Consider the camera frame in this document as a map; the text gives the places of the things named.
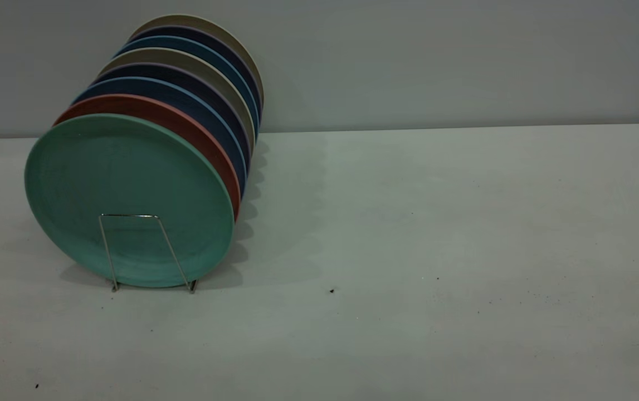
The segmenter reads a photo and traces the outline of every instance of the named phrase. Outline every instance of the wire plate stand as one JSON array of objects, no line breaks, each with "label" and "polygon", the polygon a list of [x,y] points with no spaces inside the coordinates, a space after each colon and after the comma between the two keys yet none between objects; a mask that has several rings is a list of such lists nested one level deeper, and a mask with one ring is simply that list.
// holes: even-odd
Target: wire plate stand
[{"label": "wire plate stand", "polygon": [[190,294],[195,292],[195,285],[198,280],[193,280],[192,282],[188,282],[188,279],[185,276],[185,272],[183,271],[183,267],[181,267],[180,262],[178,262],[178,257],[176,257],[176,252],[173,250],[173,246],[171,241],[168,239],[168,234],[166,233],[166,227],[163,226],[163,221],[156,215],[116,215],[116,214],[106,214],[102,213],[99,215],[99,229],[101,230],[101,238],[104,240],[104,247],[106,248],[106,256],[109,259],[109,270],[111,271],[111,279],[113,282],[112,292],[117,292],[119,290],[119,282],[116,281],[116,272],[114,271],[114,262],[111,260],[111,252],[109,251],[109,243],[106,241],[106,231],[104,229],[103,218],[154,218],[158,222],[158,226],[161,227],[161,231],[163,232],[163,238],[166,239],[166,244],[168,244],[168,249],[171,251],[171,256],[173,256],[173,261],[176,262],[176,266],[178,266],[178,272],[181,273],[181,277],[183,277],[183,282],[185,282],[186,288]]}]

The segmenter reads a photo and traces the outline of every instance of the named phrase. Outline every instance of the white wall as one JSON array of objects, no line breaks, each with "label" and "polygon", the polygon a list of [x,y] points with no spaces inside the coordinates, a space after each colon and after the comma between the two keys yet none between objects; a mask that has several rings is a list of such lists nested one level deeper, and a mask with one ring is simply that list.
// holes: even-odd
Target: white wall
[{"label": "white wall", "polygon": [[149,18],[232,31],[263,130],[639,121],[639,0],[0,0],[0,135],[38,135]]}]

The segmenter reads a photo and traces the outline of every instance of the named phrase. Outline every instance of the teal plate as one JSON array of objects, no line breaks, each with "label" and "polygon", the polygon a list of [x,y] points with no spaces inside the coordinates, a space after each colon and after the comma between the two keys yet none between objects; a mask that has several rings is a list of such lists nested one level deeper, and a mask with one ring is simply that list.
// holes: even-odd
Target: teal plate
[{"label": "teal plate", "polygon": [[[170,130],[135,117],[90,114],[56,125],[32,147],[25,190],[49,238],[109,279],[102,213],[159,216],[189,281],[217,266],[232,241],[232,203],[212,165]],[[155,219],[103,219],[118,282],[184,284]]]}]

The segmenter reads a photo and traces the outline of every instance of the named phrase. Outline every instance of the plate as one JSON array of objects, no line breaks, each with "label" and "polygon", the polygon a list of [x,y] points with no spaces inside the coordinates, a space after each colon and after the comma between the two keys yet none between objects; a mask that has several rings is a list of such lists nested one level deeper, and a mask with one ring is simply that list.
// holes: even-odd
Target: plate
[{"label": "plate", "polygon": [[110,94],[129,94],[156,99],[157,101],[165,102],[169,106],[176,107],[176,109],[203,125],[217,139],[225,153],[230,157],[238,181],[240,181],[240,193],[245,192],[245,183],[250,164],[245,163],[240,144],[232,134],[230,127],[205,101],[179,86],[159,79],[134,76],[114,78],[94,84],[82,92],[72,104],[77,104],[77,102],[94,96]]},{"label": "plate", "polygon": [[197,16],[187,15],[187,14],[173,14],[173,15],[165,15],[159,16],[158,18],[154,18],[147,23],[141,25],[138,30],[136,30],[133,35],[131,35],[131,39],[136,38],[139,33],[143,31],[150,30],[151,28],[156,28],[157,26],[164,25],[180,25],[187,26],[189,28],[196,28],[199,31],[207,32],[214,36],[215,38],[220,39],[223,43],[225,43],[229,48],[231,48],[240,58],[242,58],[245,65],[250,69],[253,78],[255,79],[258,91],[260,95],[260,103],[264,105],[265,102],[265,92],[262,85],[262,79],[260,77],[260,72],[255,65],[255,60],[252,59],[250,53],[245,48],[245,46],[240,43],[239,40],[235,36],[233,36],[230,32],[224,30],[221,26],[216,25],[204,18],[199,18]]},{"label": "plate", "polygon": [[259,111],[259,99],[252,96],[250,86],[242,78],[240,72],[228,62],[225,57],[219,55],[215,50],[205,46],[204,44],[192,41],[186,38],[179,38],[177,36],[151,36],[148,38],[141,38],[127,43],[126,46],[116,53],[116,56],[122,53],[127,53],[137,48],[145,47],[163,47],[173,48],[178,51],[184,51],[190,53],[197,58],[201,58],[207,61],[210,65],[214,66],[220,71],[225,78],[228,78],[230,82],[235,85],[235,88],[240,92],[245,104],[247,104],[252,114],[252,122],[255,126],[255,132],[257,132],[260,125],[260,111]]},{"label": "plate", "polygon": [[118,66],[132,63],[162,63],[168,66],[185,70],[194,76],[204,80],[207,84],[214,87],[225,99],[233,106],[240,116],[240,121],[245,132],[252,133],[248,135],[250,140],[250,151],[255,150],[255,127],[253,127],[250,109],[248,109],[245,100],[243,100],[240,92],[237,91],[235,85],[232,84],[223,74],[207,61],[197,58],[192,54],[184,51],[177,51],[172,48],[147,47],[131,50],[128,53],[120,54],[113,58],[112,61],[101,70],[98,76],[102,76],[106,71]]},{"label": "plate", "polygon": [[[217,266],[232,241],[232,203],[212,165],[179,135],[136,117],[90,114],[55,125],[32,147],[25,190],[49,238],[107,278],[101,213],[159,216],[188,280]],[[117,281],[184,284],[155,219],[107,217],[104,226]]]},{"label": "plate", "polygon": [[206,84],[197,76],[191,75],[182,69],[177,69],[166,64],[158,63],[134,63],[118,66],[110,69],[102,76],[97,78],[94,83],[108,81],[114,78],[124,76],[142,76],[146,78],[160,79],[169,84],[180,86],[190,93],[203,99],[212,109],[214,109],[220,117],[227,123],[228,127],[235,134],[235,138],[240,144],[243,157],[247,162],[250,160],[250,140],[248,133],[240,122],[240,117],[233,107],[228,104],[227,100],[222,97],[212,86]]},{"label": "plate", "polygon": [[203,125],[200,125],[184,112],[168,106],[164,102],[143,96],[128,94],[102,95],[80,101],[69,107],[55,121],[54,125],[87,114],[108,113],[138,117],[153,124],[161,125],[161,127],[174,132],[193,145],[207,158],[210,165],[215,168],[215,171],[223,180],[225,189],[230,195],[233,215],[235,215],[235,220],[237,221],[238,212],[240,212],[240,183],[235,170],[233,170],[232,162],[230,162],[230,158],[228,158],[223,147],[213,138],[213,135]]}]

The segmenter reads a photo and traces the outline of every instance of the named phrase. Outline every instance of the navy blue plate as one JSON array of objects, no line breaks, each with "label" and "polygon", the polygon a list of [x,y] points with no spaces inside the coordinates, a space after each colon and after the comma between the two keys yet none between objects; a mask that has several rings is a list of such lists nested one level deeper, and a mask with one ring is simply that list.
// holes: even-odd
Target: navy blue plate
[{"label": "navy blue plate", "polygon": [[245,62],[237,55],[237,53],[235,53],[234,50],[229,48],[222,41],[218,40],[218,38],[187,26],[157,26],[156,28],[151,28],[150,30],[139,33],[134,36],[133,40],[148,38],[151,36],[178,36],[180,38],[186,38],[196,41],[197,43],[204,44],[205,46],[215,50],[215,52],[223,56],[223,58],[229,61],[235,69],[240,72],[242,78],[245,79],[245,82],[250,86],[252,96],[255,98],[255,103],[260,105],[260,114],[262,114],[262,103],[260,102],[257,82],[250,73],[250,69],[247,68]]},{"label": "navy blue plate", "polygon": [[94,96],[107,94],[130,94],[145,96],[165,102],[169,106],[184,112],[203,125],[217,139],[225,153],[230,157],[238,181],[240,192],[245,192],[249,163],[245,163],[240,144],[232,134],[225,120],[210,105],[180,86],[169,84],[159,79],[138,76],[114,78],[99,82],[87,88],[72,104]]},{"label": "navy blue plate", "polygon": [[245,103],[252,113],[252,122],[255,125],[255,132],[257,132],[261,117],[256,99],[252,96],[250,85],[245,82],[245,79],[242,78],[240,72],[238,72],[237,69],[235,69],[235,67],[225,59],[225,57],[221,56],[217,53],[217,51],[205,46],[204,44],[178,36],[149,36],[148,38],[134,39],[121,48],[114,57],[119,54],[144,47],[164,47],[185,51],[193,56],[202,58],[218,69],[218,71],[225,75],[225,77],[228,78],[233,85],[235,85],[235,88],[237,88],[237,91],[240,92],[240,95],[245,100]]},{"label": "navy blue plate", "polygon": [[250,164],[248,132],[245,132],[243,128],[240,122],[240,116],[238,116],[235,109],[228,104],[227,100],[212,86],[207,84],[207,82],[174,66],[160,63],[134,63],[125,64],[106,71],[102,76],[97,78],[93,84],[123,76],[142,76],[145,78],[161,79],[161,81],[165,81],[169,84],[180,86],[191,94],[203,99],[225,120],[235,135],[238,144],[240,144],[245,163]]}]

